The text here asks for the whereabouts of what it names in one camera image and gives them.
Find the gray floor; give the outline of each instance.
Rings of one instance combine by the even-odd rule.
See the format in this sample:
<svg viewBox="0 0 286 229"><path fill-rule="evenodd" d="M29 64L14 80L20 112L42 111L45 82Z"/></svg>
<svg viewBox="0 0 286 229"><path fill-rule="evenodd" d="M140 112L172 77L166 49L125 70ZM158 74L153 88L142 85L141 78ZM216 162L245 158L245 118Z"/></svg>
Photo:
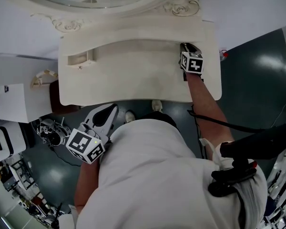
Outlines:
<svg viewBox="0 0 286 229"><path fill-rule="evenodd" d="M252 128L268 128L280 114L286 103L286 44L281 30L274 31L258 39L229 51L229 57L222 62L222 98L218 104L228 121ZM151 101L120 101L119 115L115 129L124 123L124 114L132 109L138 117L149 113ZM163 102L163 111L173 118L188 147L197 157L201 157L197 142L194 119L187 113L191 104ZM89 106L65 115L65 123L76 128L95 106ZM51 117L61 121L60 116ZM286 107L276 121L276 125L286 121ZM248 134L232 131L235 139ZM80 168L70 166L57 158L38 139L34 148L23 152L31 163L33 178L48 202L55 206L63 203L67 211L73 204L76 182ZM64 146L55 148L57 154L72 164L80 165ZM258 161L266 177L275 160Z"/></svg>

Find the white sneaker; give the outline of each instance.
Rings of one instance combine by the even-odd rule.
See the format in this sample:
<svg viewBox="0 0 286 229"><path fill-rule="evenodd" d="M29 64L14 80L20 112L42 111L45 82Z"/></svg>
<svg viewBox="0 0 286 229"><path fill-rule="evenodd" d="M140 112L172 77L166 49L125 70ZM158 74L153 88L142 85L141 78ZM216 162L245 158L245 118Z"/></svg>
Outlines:
<svg viewBox="0 0 286 229"><path fill-rule="evenodd" d="M162 107L161 101L160 101L160 100L153 100L153 101L152 101L152 108L153 108L153 111L154 111L154 112L155 112L155 111L159 111L159 112L162 113L163 107Z"/></svg>
<svg viewBox="0 0 286 229"><path fill-rule="evenodd" d="M126 123L129 123L129 122L135 120L135 116L134 116L134 114L133 114L133 112L131 110L128 110L125 113L125 120L126 120Z"/></svg>

